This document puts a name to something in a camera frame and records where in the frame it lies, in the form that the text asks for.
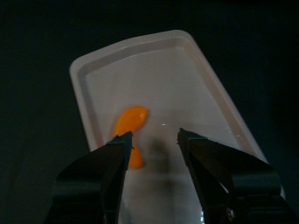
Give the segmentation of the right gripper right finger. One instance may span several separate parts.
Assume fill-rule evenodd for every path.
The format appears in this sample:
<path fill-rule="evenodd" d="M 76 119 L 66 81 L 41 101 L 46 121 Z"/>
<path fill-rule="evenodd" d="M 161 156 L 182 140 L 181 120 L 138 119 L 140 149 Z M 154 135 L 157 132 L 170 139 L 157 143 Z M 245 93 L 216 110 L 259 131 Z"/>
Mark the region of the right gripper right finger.
<path fill-rule="evenodd" d="M 299 224 L 268 163 L 185 129 L 177 133 L 177 144 L 204 224 Z"/>

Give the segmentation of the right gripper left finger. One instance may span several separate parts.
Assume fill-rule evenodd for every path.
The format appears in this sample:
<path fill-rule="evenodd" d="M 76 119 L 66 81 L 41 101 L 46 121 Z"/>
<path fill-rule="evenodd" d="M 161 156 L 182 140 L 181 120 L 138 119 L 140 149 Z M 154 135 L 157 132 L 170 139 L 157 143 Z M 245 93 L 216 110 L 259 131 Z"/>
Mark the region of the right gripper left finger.
<path fill-rule="evenodd" d="M 114 136 L 60 172 L 42 224 L 117 224 L 132 136 Z"/>

